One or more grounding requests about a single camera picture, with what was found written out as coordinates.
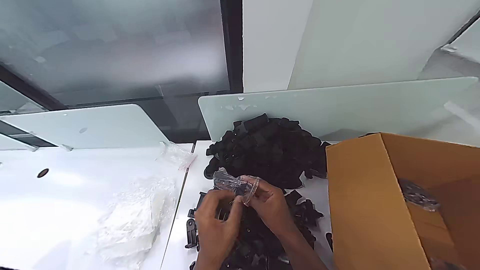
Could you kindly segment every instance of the cardboard box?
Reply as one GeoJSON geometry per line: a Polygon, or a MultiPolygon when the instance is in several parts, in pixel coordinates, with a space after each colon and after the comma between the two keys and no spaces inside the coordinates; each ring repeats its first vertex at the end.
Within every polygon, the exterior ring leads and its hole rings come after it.
{"type": "Polygon", "coordinates": [[[480,269],[480,148],[378,133],[326,152],[339,270],[428,270],[427,258],[480,269]],[[406,203],[397,178],[440,211],[406,203]]]}

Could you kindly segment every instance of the hand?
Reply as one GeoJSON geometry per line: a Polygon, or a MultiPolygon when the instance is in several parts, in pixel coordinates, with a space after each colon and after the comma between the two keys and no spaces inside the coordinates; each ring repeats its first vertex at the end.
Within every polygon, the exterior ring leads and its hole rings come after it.
{"type": "Polygon", "coordinates": [[[260,180],[249,205],[257,211],[265,225],[277,237],[298,230],[288,210],[283,192],[278,187],[260,180]]]}
{"type": "Polygon", "coordinates": [[[227,221],[215,218],[220,200],[235,197],[228,190],[210,190],[205,195],[200,208],[195,213],[198,241],[201,245],[198,253],[196,270],[218,270],[232,250],[239,234],[243,211],[242,196],[233,201],[227,221]]]}

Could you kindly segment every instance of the desk surface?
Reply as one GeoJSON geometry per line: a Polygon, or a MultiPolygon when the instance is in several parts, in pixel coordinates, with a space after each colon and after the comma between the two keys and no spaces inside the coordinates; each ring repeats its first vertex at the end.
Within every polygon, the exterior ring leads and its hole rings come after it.
{"type": "MultiPolygon", "coordinates": [[[[201,191],[207,192],[213,187],[213,181],[204,177],[204,169],[212,158],[206,156],[205,152],[211,144],[211,141],[197,141],[195,144],[193,152],[198,156],[187,172],[177,214],[171,230],[170,240],[168,241],[162,264],[163,270],[188,269],[190,264],[197,259],[197,250],[195,248],[185,248],[187,244],[186,223],[189,219],[187,216],[188,210],[197,206],[198,198],[200,197],[199,193],[201,191]]],[[[325,233],[332,231],[330,207],[328,204],[328,181],[320,178],[302,180],[305,187],[297,191],[305,198],[312,200],[315,208],[325,215],[324,218],[318,221],[319,227],[311,229],[312,234],[317,238],[315,251],[320,255],[320,258],[327,267],[333,270],[335,269],[333,267],[333,253],[325,239],[325,233]]]]}
{"type": "MultiPolygon", "coordinates": [[[[192,149],[192,144],[181,146],[192,149]]],[[[162,165],[156,160],[159,153],[156,147],[0,151],[0,266],[110,269],[101,262],[87,262],[78,251],[95,231],[114,193],[135,179],[175,177],[178,201],[185,171],[162,165]],[[37,178],[45,168],[50,169],[47,175],[37,178]]],[[[173,218],[162,223],[142,270],[160,268],[173,218]]]]}

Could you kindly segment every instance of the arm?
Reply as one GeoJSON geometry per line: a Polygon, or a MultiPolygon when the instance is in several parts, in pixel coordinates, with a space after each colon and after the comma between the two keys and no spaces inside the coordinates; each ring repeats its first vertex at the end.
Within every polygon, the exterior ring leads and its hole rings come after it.
{"type": "Polygon", "coordinates": [[[261,180],[250,205],[278,237],[293,269],[327,270],[293,222],[281,189],[261,180]]]}
{"type": "Polygon", "coordinates": [[[202,205],[195,212],[198,240],[202,244],[195,263],[195,270],[218,270],[229,255],[239,234],[243,211],[242,196],[233,201],[227,221],[215,218],[218,203],[222,199],[234,198],[228,190],[210,190],[202,205]]]}

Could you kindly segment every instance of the clear plastic wrap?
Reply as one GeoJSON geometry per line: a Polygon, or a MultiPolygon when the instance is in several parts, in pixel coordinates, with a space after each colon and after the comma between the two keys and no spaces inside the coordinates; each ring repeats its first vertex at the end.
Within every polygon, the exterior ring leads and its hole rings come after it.
{"type": "Polygon", "coordinates": [[[243,196],[243,203],[248,204],[253,194],[258,188],[260,178],[250,175],[241,175],[239,177],[233,177],[228,174],[225,168],[219,168],[213,174],[214,187],[218,189],[230,190],[235,195],[243,196]]]}
{"type": "Polygon", "coordinates": [[[432,270],[467,270],[462,265],[456,265],[437,258],[430,258],[429,261],[432,270]]]}
{"type": "Polygon", "coordinates": [[[163,219],[175,211],[174,178],[148,178],[115,195],[110,212],[99,220],[96,252],[117,269],[137,270],[163,219]]]}
{"type": "Polygon", "coordinates": [[[190,167],[191,163],[197,157],[197,155],[181,148],[180,146],[172,142],[170,143],[160,142],[160,144],[162,146],[162,152],[160,154],[159,160],[165,161],[175,166],[179,170],[184,170],[190,167]]]}
{"type": "Polygon", "coordinates": [[[440,207],[440,204],[432,195],[412,181],[399,179],[398,183],[402,189],[403,198],[407,202],[416,204],[430,212],[435,212],[440,207]]]}

